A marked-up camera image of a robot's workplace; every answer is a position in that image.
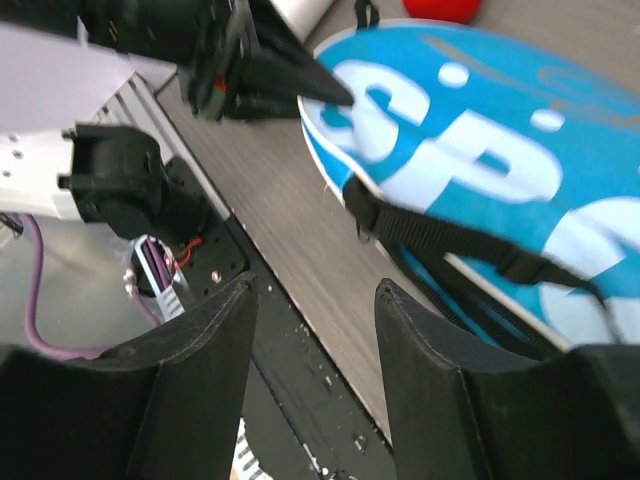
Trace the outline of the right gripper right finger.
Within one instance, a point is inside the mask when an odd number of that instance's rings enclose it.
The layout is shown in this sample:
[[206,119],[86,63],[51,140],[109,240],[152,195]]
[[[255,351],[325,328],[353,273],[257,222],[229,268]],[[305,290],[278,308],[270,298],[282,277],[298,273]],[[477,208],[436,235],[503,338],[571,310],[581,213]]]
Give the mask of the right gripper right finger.
[[401,479],[635,479],[639,350],[536,362],[427,310],[394,281],[375,326]]

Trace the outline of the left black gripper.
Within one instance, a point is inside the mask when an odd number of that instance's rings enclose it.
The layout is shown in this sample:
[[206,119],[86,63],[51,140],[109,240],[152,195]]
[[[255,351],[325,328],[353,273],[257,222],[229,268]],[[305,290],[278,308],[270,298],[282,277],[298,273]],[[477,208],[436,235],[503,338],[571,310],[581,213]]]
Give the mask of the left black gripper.
[[240,44],[236,120],[296,118],[300,97],[354,103],[269,1],[83,1],[79,18],[92,44],[176,65],[186,81],[185,101],[199,116],[223,117]]

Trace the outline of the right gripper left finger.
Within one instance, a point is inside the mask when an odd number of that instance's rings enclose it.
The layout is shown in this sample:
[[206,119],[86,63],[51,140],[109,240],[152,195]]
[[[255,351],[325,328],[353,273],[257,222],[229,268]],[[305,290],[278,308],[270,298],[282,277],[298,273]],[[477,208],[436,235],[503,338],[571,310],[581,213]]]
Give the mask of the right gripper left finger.
[[257,318],[246,272],[94,360],[1,349],[5,479],[226,479]]

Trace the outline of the white shuttlecock tube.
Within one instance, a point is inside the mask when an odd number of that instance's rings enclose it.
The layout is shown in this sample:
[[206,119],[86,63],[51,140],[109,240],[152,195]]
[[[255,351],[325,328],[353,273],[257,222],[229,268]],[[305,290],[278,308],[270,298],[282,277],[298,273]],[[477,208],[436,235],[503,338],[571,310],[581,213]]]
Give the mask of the white shuttlecock tube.
[[333,0],[272,0],[293,33],[306,40],[327,13]]

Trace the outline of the blue racket cover bag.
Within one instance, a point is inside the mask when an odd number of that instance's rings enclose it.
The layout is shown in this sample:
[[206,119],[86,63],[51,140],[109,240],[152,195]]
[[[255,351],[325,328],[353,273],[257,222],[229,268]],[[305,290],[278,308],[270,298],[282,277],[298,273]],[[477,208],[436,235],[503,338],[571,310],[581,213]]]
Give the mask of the blue racket cover bag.
[[315,52],[353,105],[299,109],[358,232],[491,345],[637,343],[638,97],[501,35],[355,12]]

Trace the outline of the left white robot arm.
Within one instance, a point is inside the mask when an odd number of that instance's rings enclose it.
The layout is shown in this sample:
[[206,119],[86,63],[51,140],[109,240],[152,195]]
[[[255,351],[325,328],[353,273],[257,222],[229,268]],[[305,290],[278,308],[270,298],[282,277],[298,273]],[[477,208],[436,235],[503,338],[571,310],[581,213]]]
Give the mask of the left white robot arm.
[[[353,104],[268,1],[5,1],[1,19],[120,54],[174,64],[196,117],[290,119],[301,98]],[[199,236],[211,210],[173,182],[158,142],[133,126],[77,124],[1,140],[1,207],[102,223],[168,245]]]

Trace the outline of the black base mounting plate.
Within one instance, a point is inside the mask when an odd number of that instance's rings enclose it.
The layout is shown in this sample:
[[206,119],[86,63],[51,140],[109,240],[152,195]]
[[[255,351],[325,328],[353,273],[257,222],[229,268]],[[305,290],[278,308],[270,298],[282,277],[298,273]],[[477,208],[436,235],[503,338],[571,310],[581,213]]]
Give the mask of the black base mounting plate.
[[392,453],[359,399],[235,218],[211,216],[176,255],[186,310],[254,274],[257,318],[232,458],[239,479],[393,479]]

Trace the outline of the red tomato ball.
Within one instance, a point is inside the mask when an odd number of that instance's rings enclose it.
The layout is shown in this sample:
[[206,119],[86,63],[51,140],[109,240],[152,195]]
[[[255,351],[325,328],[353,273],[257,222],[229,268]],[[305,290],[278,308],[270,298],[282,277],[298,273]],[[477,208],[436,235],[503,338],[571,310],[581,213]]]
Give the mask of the red tomato ball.
[[482,0],[404,0],[411,18],[468,24],[477,15]]

